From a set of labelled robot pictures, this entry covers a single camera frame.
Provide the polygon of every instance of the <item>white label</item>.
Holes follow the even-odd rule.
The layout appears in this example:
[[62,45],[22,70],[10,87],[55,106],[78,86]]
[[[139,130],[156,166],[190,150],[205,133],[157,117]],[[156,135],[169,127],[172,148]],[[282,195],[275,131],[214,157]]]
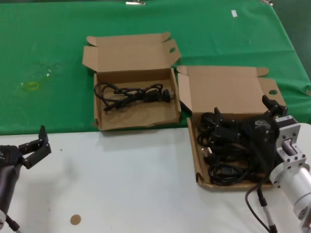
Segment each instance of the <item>white label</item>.
[[284,121],[284,120],[288,120],[288,119],[292,119],[292,116],[284,116],[281,118],[276,119],[276,122],[280,122],[280,121]]
[[236,10],[232,10],[231,13],[232,13],[233,17],[238,17],[238,14],[237,14]]

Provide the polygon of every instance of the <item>green table cover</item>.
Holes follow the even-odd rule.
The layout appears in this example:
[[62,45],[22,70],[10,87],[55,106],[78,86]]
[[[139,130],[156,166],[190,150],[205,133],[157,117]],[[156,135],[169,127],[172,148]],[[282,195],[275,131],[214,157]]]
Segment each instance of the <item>green table cover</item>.
[[[21,3],[0,4],[0,134],[37,133],[41,124],[50,133],[96,131],[86,37],[166,31],[181,65],[268,67],[289,114],[311,123],[310,81],[273,8],[259,0]],[[185,127],[186,117],[165,127]]]

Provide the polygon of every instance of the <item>cardboard box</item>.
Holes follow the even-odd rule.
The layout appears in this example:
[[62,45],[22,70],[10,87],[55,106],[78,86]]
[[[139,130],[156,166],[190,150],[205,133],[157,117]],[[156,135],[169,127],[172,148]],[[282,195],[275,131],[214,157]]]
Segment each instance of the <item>cardboard box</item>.
[[[84,46],[83,64],[96,71],[94,85],[107,82],[119,88],[147,88],[163,84],[163,90],[175,93],[167,103],[132,103],[122,109],[104,112],[105,104],[94,96],[94,115],[99,130],[131,127],[150,127],[178,123],[181,115],[178,87],[171,66],[180,58],[171,34],[142,34],[94,37],[86,39],[92,46]],[[115,99],[113,90],[105,91],[107,98]]]
[[[224,118],[245,119],[267,111],[262,96],[277,100],[285,105],[274,80],[261,78],[267,75],[267,68],[178,66],[180,100],[192,110],[192,120],[187,119],[190,133],[195,178],[200,186],[223,188],[210,183],[208,165],[200,152],[203,147],[197,143],[197,124],[205,112],[214,112],[218,107]],[[245,189],[254,183],[244,181],[226,188]]]

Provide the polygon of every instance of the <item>brown sticker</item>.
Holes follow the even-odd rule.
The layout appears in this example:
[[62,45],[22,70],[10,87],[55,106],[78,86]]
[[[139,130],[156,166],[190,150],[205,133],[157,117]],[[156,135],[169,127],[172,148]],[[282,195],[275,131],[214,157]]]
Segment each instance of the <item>brown sticker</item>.
[[80,215],[74,215],[70,219],[70,223],[72,225],[78,225],[81,222],[81,216]]

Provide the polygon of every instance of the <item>white table surface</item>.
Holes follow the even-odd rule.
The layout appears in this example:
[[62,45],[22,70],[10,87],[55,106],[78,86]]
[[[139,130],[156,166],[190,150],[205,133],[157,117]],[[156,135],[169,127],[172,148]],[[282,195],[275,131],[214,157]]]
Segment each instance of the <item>white table surface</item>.
[[[311,157],[311,126],[298,142]],[[36,135],[1,136],[19,145]],[[239,192],[195,182],[188,129],[49,135],[52,154],[22,168],[9,210],[25,233],[264,233]],[[264,192],[280,233],[299,221],[280,189]],[[250,201],[266,223],[254,193]],[[70,218],[82,221],[73,226]],[[7,225],[1,231],[11,233]]]

